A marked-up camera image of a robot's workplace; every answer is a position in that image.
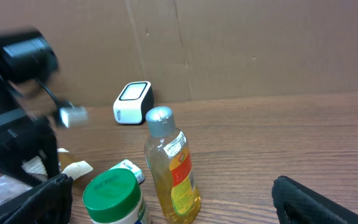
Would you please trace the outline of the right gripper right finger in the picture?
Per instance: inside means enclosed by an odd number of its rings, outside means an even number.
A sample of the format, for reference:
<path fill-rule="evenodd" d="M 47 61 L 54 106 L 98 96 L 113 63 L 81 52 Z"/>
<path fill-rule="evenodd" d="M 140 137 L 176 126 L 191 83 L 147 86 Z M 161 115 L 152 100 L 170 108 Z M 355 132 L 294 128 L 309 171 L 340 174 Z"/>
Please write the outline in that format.
<path fill-rule="evenodd" d="M 358 224 L 358 214 L 284 175 L 272 198 L 280 224 Z"/>

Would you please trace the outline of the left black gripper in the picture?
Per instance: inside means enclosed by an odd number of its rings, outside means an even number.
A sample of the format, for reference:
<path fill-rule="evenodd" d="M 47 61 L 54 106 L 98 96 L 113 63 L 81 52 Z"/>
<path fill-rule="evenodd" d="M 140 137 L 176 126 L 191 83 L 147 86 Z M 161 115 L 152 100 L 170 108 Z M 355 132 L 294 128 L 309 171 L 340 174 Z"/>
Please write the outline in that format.
<path fill-rule="evenodd" d="M 49 119 L 30 117 L 22 109 L 0 114 L 0 174 L 35 187 L 42 181 L 22 166 L 35 157 L 40 158 L 48 179 L 60 173 L 57 139 Z"/>

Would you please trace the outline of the brown white snack wrapper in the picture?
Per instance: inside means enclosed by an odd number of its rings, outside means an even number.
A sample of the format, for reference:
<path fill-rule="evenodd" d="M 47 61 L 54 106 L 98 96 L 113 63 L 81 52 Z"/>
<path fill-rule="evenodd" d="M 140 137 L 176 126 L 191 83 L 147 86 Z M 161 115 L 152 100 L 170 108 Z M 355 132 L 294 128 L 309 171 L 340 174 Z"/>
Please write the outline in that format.
<path fill-rule="evenodd" d="M 73 180 L 90 173 L 93 167 L 86 161 L 76 158 L 72 153 L 64 148 L 57 149 L 58 154 L 58 168 L 60 173 L 66 174 Z M 39 156 L 30 161 L 23 162 L 22 168 L 42 182 L 47 180 L 47 173 L 45 166 L 42 164 Z M 32 187 L 7 175 L 0 177 L 0 205 L 7 201 L 23 194 Z"/>

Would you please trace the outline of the teal white tissue pack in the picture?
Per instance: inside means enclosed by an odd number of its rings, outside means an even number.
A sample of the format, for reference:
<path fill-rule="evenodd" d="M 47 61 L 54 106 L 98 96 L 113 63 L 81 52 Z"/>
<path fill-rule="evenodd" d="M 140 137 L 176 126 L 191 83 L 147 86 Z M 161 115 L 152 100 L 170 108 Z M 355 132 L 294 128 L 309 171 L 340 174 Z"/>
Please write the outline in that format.
<path fill-rule="evenodd" d="M 110 170 L 111 169 L 127 169 L 127 170 L 130 170 L 135 175 L 135 177 L 137 179 L 137 182 L 139 184 L 143 183 L 144 180 L 145 180 L 145 176 L 144 176 L 143 171 L 128 159 L 124 159 L 123 161 L 119 162 L 115 166 L 111 167 Z"/>

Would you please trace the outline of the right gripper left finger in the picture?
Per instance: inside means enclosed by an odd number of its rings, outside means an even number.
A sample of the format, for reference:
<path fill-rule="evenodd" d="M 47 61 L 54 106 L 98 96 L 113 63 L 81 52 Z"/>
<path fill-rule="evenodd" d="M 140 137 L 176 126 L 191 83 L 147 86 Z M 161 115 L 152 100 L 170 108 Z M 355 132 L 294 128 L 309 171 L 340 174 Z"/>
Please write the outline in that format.
<path fill-rule="evenodd" d="M 68 224 L 73 179 L 59 174 L 0 205 L 0 224 Z"/>

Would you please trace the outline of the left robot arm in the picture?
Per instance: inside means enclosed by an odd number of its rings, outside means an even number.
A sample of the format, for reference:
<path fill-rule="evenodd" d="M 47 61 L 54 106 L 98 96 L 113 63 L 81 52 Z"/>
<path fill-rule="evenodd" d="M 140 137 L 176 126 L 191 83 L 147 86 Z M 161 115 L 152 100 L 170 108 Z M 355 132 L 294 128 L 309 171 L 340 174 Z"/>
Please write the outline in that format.
<path fill-rule="evenodd" d="M 0 173 L 32 187 L 42 180 L 23 164 L 39 157 L 49 179 L 58 175 L 57 140 L 49 119 L 31 117 L 13 86 L 35 80 L 43 88 L 57 71 L 57 57 L 39 30 L 0 34 Z"/>

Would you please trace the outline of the green lid jar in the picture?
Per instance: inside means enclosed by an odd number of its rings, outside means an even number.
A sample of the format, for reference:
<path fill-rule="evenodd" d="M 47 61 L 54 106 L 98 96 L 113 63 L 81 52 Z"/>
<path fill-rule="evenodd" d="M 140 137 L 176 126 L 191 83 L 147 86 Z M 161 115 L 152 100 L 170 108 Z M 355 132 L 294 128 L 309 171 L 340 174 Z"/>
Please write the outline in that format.
<path fill-rule="evenodd" d="M 93 223 L 152 223 L 140 185 L 127 169 L 111 169 L 96 176 L 83 192 L 83 204 Z"/>

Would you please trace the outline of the yellow dish soap bottle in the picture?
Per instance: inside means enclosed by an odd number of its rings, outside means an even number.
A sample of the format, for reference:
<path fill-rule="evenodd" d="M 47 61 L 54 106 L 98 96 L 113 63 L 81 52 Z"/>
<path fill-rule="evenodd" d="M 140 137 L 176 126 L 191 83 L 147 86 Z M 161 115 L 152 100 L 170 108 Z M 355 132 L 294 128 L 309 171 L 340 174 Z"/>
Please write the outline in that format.
<path fill-rule="evenodd" d="M 173 110 L 152 108 L 145 116 L 149 136 L 144 152 L 162 212 L 169 223 L 192 223 L 201 208 L 185 133 Z"/>

